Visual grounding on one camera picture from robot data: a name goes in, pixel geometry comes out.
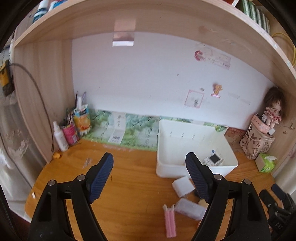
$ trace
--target white electronic device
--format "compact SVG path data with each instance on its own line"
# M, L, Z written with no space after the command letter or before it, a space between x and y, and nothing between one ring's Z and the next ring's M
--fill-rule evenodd
M218 166L219 164L221 164L222 161L223 161L223 159L221 159L219 156L217 156L216 153L213 153L209 157L205 158L202 161L202 164L212 167L212 166Z

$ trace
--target yellow and black device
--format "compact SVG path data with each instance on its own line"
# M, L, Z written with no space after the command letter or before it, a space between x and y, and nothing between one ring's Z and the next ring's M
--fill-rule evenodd
M15 89L13 79L10 74L9 60L6 60L0 68L0 83L5 96L10 95Z

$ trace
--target metal screw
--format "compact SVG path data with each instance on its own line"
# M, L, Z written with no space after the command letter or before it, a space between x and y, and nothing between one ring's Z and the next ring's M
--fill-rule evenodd
M215 174L214 175L214 178L216 179L216 180L222 180L222 176L220 175L220 174Z
M78 177L77 177L77 180L78 181L83 181L85 179L85 175L79 175Z
M252 184L252 182L251 182L249 179L245 179L244 182L245 182L245 184L247 184L247 185L251 185L251 184Z
M53 186L55 184L55 180L50 180L49 182L48 182L48 185L49 186Z

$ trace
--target brown hair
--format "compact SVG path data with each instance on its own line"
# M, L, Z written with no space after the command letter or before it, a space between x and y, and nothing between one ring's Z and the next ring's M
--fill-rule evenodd
M271 107L274 103L281 101L281 110L279 111L282 118L286 115L286 99L284 93L277 87L271 87L264 97L264 104Z

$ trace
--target brown gift bag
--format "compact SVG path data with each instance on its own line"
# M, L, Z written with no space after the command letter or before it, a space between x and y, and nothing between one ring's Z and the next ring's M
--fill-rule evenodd
M274 141L274 136L260 132L253 124L239 142L244 154L250 160L256 159L259 153L266 153Z

